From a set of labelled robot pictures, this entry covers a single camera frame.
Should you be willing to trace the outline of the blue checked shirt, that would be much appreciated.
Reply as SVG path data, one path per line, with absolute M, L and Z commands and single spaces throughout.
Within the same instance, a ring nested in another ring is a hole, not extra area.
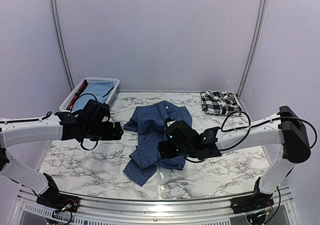
M 159 143 L 167 140 L 165 120 L 168 118 L 192 125 L 192 116 L 186 107 L 179 107 L 163 100 L 152 105 L 136 107 L 132 117 L 123 127 L 124 130 L 138 135 L 138 145 L 130 154 L 130 161 L 123 173 L 141 187 L 159 167 L 178 171 L 184 169 L 186 160 L 183 156 L 161 158 L 158 150 Z

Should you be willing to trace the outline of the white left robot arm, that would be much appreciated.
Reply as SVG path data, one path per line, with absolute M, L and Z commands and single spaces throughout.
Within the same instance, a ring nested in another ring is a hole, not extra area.
M 45 118 L 0 121 L 0 174 L 33 190 L 53 208 L 63 204 L 63 196 L 50 175 L 40 173 L 9 153 L 8 148 L 40 141 L 76 140 L 82 146 L 86 139 L 118 141 L 124 131 L 119 122 L 104 115 L 85 118 L 80 114 L 57 112 Z

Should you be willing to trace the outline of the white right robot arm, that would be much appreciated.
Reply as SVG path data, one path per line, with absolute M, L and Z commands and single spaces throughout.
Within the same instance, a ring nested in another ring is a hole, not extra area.
M 267 172 L 255 182 L 254 192 L 247 204 L 258 209 L 272 197 L 277 185 L 297 164 L 311 156 L 306 129 L 308 122 L 299 118 L 288 106 L 281 106 L 270 117 L 248 121 L 247 125 L 224 129 L 216 126 L 198 133 L 184 121 L 165 121 L 166 140 L 158 145 L 160 156 L 171 159 L 178 156 L 203 161 L 223 154 L 264 145 L 280 145 L 280 151 Z

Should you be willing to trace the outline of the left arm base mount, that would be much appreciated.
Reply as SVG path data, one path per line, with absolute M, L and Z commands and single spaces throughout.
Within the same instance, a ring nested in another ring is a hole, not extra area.
M 40 205 L 53 208 L 59 212 L 70 211 L 76 213 L 80 203 L 80 198 L 77 196 L 68 196 L 61 194 L 58 198 L 49 201 L 43 197 L 38 197 L 36 202 Z

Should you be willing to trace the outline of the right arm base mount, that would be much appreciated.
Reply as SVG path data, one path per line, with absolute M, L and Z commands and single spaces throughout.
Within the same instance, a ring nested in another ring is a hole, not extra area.
M 273 205 L 272 198 L 253 198 L 251 195 L 234 197 L 230 200 L 230 208 L 234 214 L 270 208 Z

